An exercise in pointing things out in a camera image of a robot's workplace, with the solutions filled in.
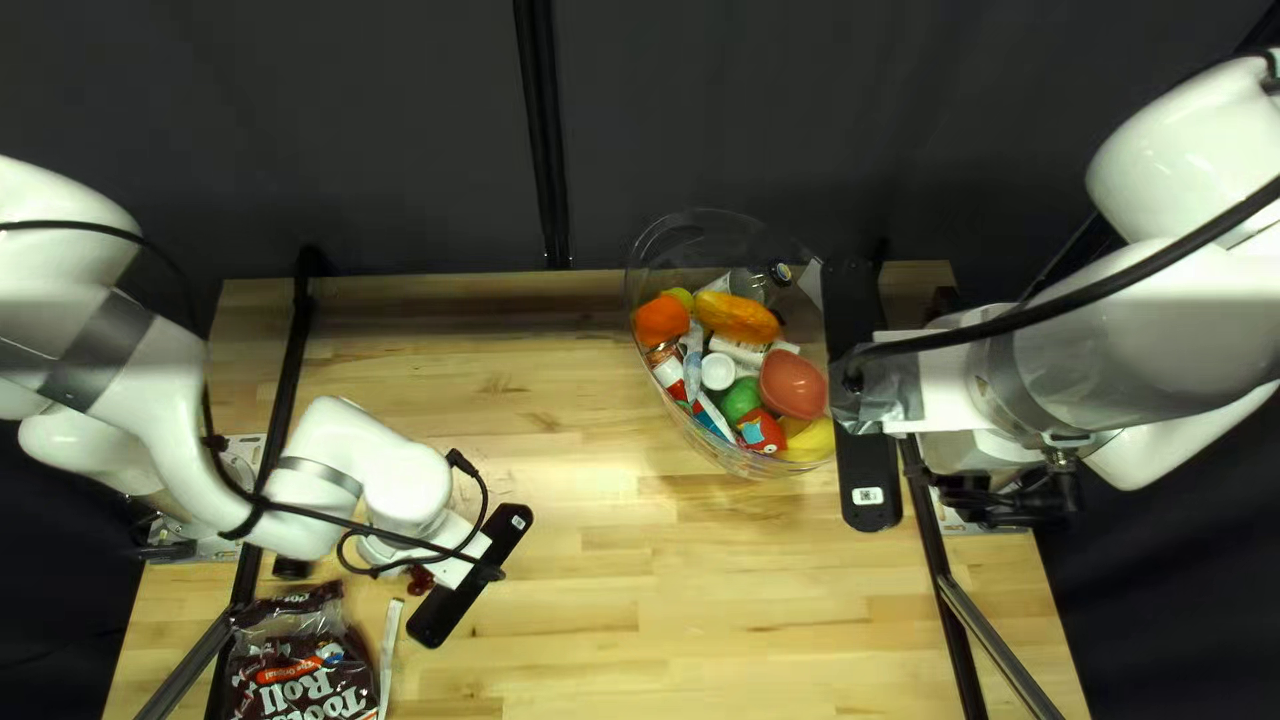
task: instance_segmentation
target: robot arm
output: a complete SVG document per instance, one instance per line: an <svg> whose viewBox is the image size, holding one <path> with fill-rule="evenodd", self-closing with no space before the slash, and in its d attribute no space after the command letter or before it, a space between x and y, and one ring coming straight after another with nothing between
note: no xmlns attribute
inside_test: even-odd
<svg viewBox="0 0 1280 720"><path fill-rule="evenodd" d="M138 229L106 197L8 158L0 158L0 227L58 219ZM0 418L23 420L23 448L46 464L122 492L163 495L163 510L233 530L253 507L223 482L201 442L205 343L113 288L137 250L87 229L0 229ZM471 524L447 510L451 491L451 466L438 452L348 401L321 397L292 434L265 496L349 520L364 495L375 527L454 547ZM266 510L244 539L317 560L342 532ZM476 557L486 544L476 534L462 552ZM431 555L374 538L361 553L371 561ZM449 557L431 569L453 587L471 564Z"/></svg>
<svg viewBox="0 0 1280 720"><path fill-rule="evenodd" d="M1129 245L1027 306L1124 272L1274 186L1274 67L1263 56L1224 63L1117 129L1091 163L1087 187ZM1020 470L1066 451L1124 489L1158 479L1280 384L1280 202L1249 206L1261 209L1119 292L1011 333L920 352L913 389L923 411L884 419L884 432L914 434L940 474ZM924 332L1014 311L980 307Z"/></svg>

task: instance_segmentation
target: red toy egg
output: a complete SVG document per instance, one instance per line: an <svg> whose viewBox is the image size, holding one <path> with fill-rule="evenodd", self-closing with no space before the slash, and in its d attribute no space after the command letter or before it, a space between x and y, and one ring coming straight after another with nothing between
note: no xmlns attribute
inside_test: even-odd
<svg viewBox="0 0 1280 720"><path fill-rule="evenodd" d="M827 378L795 352L772 350L760 366L760 398L782 415L814 420L827 407Z"/></svg>

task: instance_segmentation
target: white bottle cap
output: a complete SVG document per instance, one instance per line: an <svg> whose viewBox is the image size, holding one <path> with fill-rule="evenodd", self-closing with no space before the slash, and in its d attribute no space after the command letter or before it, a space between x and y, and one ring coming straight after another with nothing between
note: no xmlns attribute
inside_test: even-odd
<svg viewBox="0 0 1280 720"><path fill-rule="evenodd" d="M712 352L703 357L703 387L707 389L727 389L736 375L737 366L728 355Z"/></svg>

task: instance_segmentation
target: candy bag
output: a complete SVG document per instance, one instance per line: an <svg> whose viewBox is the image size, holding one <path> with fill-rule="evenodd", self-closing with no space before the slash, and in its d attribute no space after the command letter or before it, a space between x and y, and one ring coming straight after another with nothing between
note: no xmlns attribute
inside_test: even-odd
<svg viewBox="0 0 1280 720"><path fill-rule="evenodd" d="M372 720L369 650L342 618L342 583L255 601L232 619L227 720Z"/></svg>

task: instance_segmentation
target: plastic orange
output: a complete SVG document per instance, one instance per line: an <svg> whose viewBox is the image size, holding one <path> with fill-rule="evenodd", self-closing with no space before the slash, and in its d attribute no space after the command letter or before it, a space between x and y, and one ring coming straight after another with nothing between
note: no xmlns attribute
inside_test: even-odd
<svg viewBox="0 0 1280 720"><path fill-rule="evenodd" d="M764 345L782 332L773 313L749 297L704 290L694 296L694 309L707 329L739 342Z"/></svg>
<svg viewBox="0 0 1280 720"><path fill-rule="evenodd" d="M689 332L689 311L669 295L645 302L631 319L640 345L649 348Z"/></svg>

